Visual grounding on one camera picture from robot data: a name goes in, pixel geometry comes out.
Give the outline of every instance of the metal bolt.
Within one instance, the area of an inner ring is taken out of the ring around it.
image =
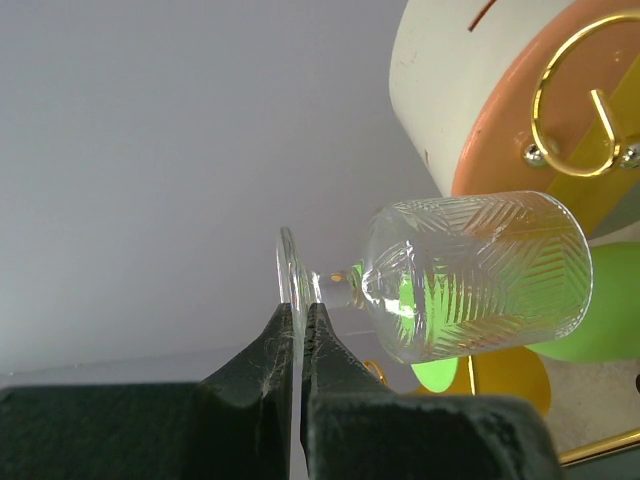
[[[532,143],[524,149],[522,158],[531,168],[544,168],[549,166],[547,161],[542,156],[542,152],[535,143]]]
[[[640,168],[640,143],[632,143],[625,149],[620,168]]]

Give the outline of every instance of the curved gold wire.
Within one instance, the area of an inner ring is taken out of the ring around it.
[[[364,362],[364,366],[371,373],[375,373],[381,384],[387,385],[387,377],[376,362],[374,362],[373,360],[367,360],[366,362]]]
[[[547,67],[540,77],[536,93],[533,97],[533,105],[531,107],[531,131],[533,132],[533,139],[536,146],[540,149],[540,153],[557,171],[570,175],[572,177],[598,177],[603,175],[614,167],[616,167],[621,160],[626,146],[625,139],[622,138],[620,129],[615,122],[611,108],[604,97],[604,94],[600,90],[591,90],[591,100],[596,108],[598,117],[604,126],[607,134],[609,144],[609,156],[607,160],[600,166],[594,168],[580,168],[568,165],[558,155],[552,152],[551,142],[546,138],[546,135],[542,133],[540,125],[540,105],[542,103],[542,97],[547,88],[549,81],[553,78],[554,74],[558,71],[558,68],[566,56],[585,38],[599,30],[616,23],[623,22],[637,22],[640,21],[640,10],[633,10],[628,12],[620,12],[614,15],[601,18],[600,20],[587,25],[577,33],[571,36],[555,53],[551,61],[549,61]]]

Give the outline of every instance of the silver screw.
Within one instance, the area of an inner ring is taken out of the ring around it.
[[[535,143],[532,143],[524,149],[522,158],[531,168],[544,168],[549,166],[547,161],[542,156],[542,152]]]
[[[620,168],[639,168],[640,167],[640,143],[632,143],[622,155]]]

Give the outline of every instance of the wine glass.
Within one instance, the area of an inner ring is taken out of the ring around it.
[[[569,210],[532,191],[412,200],[372,218],[362,259],[307,270],[283,227],[280,299],[291,303],[295,351],[311,303],[366,309],[402,363],[462,357],[564,337],[592,291],[587,241]]]

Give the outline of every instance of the beige surface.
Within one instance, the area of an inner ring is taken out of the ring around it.
[[[559,452],[640,427],[640,360],[576,365],[543,359],[551,380],[547,425]]]

